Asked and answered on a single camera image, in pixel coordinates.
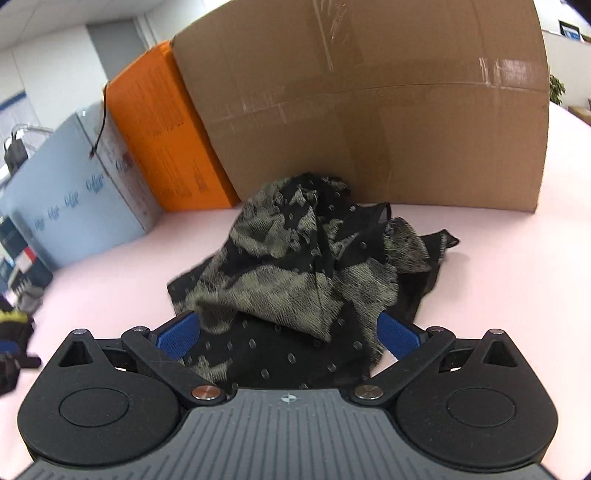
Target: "blue gripper pad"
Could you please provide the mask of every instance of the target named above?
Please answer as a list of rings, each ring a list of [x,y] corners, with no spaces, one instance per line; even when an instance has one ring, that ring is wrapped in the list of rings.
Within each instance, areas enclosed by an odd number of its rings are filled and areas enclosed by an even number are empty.
[[[421,346],[421,339],[416,333],[385,312],[379,314],[377,333],[378,340],[390,350],[397,360]]]
[[[180,360],[199,340],[199,317],[193,312],[169,323],[172,323],[169,328],[163,325],[165,330],[158,334],[155,345],[171,358]]]

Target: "ceiling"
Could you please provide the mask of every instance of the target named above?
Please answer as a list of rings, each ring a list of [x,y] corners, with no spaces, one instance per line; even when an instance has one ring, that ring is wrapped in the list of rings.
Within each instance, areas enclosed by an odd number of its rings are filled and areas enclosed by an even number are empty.
[[[8,0],[0,7],[0,50],[62,28],[130,18],[163,0]]]

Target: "framed picture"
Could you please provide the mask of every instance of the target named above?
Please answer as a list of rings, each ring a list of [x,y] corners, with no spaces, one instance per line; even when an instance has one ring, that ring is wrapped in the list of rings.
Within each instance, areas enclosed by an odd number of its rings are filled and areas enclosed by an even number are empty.
[[[560,33],[562,33],[567,38],[572,38],[573,40],[581,41],[581,32],[579,31],[578,27],[575,27],[574,25],[563,22],[562,20],[560,20],[559,23],[560,23]]]

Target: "black cable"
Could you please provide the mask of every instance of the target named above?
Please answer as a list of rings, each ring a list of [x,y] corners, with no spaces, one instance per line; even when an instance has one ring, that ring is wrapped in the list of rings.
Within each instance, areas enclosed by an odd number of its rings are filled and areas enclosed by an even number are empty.
[[[108,85],[109,85],[109,83],[107,82],[107,84],[103,88],[103,124],[100,126],[99,136],[96,137],[96,142],[92,146],[92,148],[90,149],[90,154],[88,155],[88,158],[92,158],[96,155],[96,151],[99,148],[100,138],[103,134],[103,130],[105,129],[105,123],[107,121],[107,86]]]

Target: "cardboard box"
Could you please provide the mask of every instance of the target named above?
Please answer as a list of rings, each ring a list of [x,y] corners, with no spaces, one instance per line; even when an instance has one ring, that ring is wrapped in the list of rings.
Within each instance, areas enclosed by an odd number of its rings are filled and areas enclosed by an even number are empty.
[[[238,203],[169,42],[146,52],[109,84],[107,105],[166,211],[226,208]]]
[[[27,160],[0,198],[25,240],[55,270],[148,232],[162,214],[107,115],[96,103],[70,116]]]
[[[549,86],[532,0],[233,0],[173,53],[242,200],[312,171],[359,202],[536,208]]]

